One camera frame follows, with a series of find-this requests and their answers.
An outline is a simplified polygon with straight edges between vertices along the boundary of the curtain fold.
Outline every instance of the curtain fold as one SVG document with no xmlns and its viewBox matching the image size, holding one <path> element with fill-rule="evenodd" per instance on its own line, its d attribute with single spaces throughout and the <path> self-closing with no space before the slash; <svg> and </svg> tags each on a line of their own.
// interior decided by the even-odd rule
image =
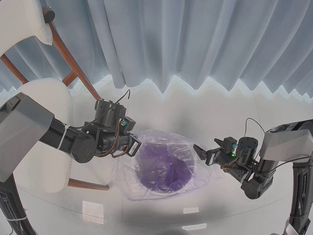
<svg viewBox="0 0 313 235">
<path fill-rule="evenodd" d="M 116 88 L 151 79 L 165 92 L 173 75 L 194 89 L 208 76 L 231 90 L 263 81 L 313 97 L 313 0 L 40 0 L 92 84 Z M 29 80 L 63 79 L 70 67 L 35 37 L 6 55 Z M 0 91 L 21 83 L 0 63 Z"/>
</svg>

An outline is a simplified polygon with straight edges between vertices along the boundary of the chair seat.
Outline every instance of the chair seat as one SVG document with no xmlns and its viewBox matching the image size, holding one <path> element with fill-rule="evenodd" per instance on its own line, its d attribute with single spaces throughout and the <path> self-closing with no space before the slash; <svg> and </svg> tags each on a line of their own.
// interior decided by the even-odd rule
<svg viewBox="0 0 313 235">
<path fill-rule="evenodd" d="M 65 84 L 54 78 L 22 85 L 23 92 L 51 111 L 55 118 L 73 125 L 73 101 Z M 37 142 L 14 170 L 18 185 L 43 192 L 58 192 L 68 185 L 72 159 L 64 152 Z"/>
</svg>

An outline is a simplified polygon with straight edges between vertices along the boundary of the trash bag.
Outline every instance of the trash bag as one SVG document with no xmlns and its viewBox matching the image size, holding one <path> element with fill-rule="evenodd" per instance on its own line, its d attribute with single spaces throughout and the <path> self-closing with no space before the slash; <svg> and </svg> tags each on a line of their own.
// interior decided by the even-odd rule
<svg viewBox="0 0 313 235">
<path fill-rule="evenodd" d="M 204 146 L 191 139 L 158 130 L 136 136 L 142 142 L 136 155 L 119 157 L 112 170 L 112 181 L 128 200 L 177 197 L 224 178 L 218 166 L 200 160 L 193 145 Z"/>
</svg>

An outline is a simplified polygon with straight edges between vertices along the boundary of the white tile floor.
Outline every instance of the white tile floor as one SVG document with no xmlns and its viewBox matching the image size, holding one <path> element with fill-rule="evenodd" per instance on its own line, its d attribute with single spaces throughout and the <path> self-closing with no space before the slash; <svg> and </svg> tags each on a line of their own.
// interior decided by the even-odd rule
<svg viewBox="0 0 313 235">
<path fill-rule="evenodd" d="M 244 86 L 239 81 L 227 92 L 209 79 L 194 91 L 183 81 L 173 79 L 166 93 L 160 95 L 155 85 L 146 82 L 131 89 L 128 115 L 137 122 L 134 132 L 151 128 L 175 132 L 210 149 L 217 147 L 214 138 L 242 137 L 247 117 L 260 121 L 264 129 L 313 118 L 311 100 L 296 94 L 286 95 L 281 89 L 271 94 L 262 85 L 253 92 Z M 126 88 L 115 89 L 110 79 L 100 81 L 96 88 L 105 100 L 116 100 L 126 92 Z M 86 88 L 78 83 L 72 95 L 75 125 L 92 120 L 95 100 Z M 260 148 L 262 132 L 252 121 L 248 122 L 247 136 L 258 139 Z M 254 201 L 245 196 L 238 182 L 225 174 L 222 181 L 211 182 L 186 196 L 157 202 L 131 202 L 111 182 L 113 162 L 111 157 L 95 157 L 87 164 L 72 163 L 71 178 L 109 184 L 110 190 L 106 192 L 66 187 L 59 193 L 46 194 L 19 189 L 38 234 L 269 235 L 282 233 L 289 216 L 291 164 L 280 167 L 271 188 Z M 83 219 L 83 201 L 103 205 L 103 224 Z M 184 214 L 184 208 L 199 211 Z M 182 228 L 203 224 L 206 225 L 202 229 Z M 313 225 L 310 229 L 308 234 L 312 233 Z M 10 232 L 2 214 L 0 230 Z"/>
</svg>

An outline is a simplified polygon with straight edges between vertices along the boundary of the white chair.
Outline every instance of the white chair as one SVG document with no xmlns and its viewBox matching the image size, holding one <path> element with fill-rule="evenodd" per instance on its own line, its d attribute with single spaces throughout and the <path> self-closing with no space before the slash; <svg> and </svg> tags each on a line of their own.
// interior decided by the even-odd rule
<svg viewBox="0 0 313 235">
<path fill-rule="evenodd" d="M 5 65 L 23 84 L 17 93 L 27 94 L 51 111 L 56 119 L 73 125 L 73 102 L 67 86 L 78 76 L 97 100 L 100 96 L 50 23 L 54 18 L 54 13 L 51 18 L 51 10 L 43 9 L 39 0 L 1 0 L 0 18 L 0 56 Z M 44 44 L 55 44 L 73 70 L 63 81 L 45 78 L 28 82 L 5 56 L 4 53 L 10 47 L 30 36 L 36 36 Z M 70 179 L 71 164 L 72 159 L 62 151 L 37 142 L 15 169 L 15 181 L 23 187 L 44 192 L 58 192 L 65 186 L 96 190 L 109 189 L 108 186 Z"/>
</svg>

